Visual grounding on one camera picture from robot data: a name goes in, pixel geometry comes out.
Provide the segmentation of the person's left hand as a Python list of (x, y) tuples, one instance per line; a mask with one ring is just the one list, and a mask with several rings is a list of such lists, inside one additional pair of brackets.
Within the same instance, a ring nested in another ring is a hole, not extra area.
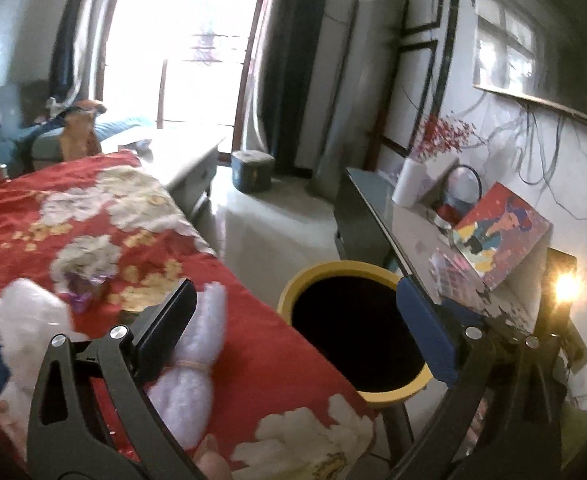
[(218, 441), (213, 434), (202, 439), (193, 456), (194, 463), (209, 480), (232, 480), (228, 461), (220, 454)]

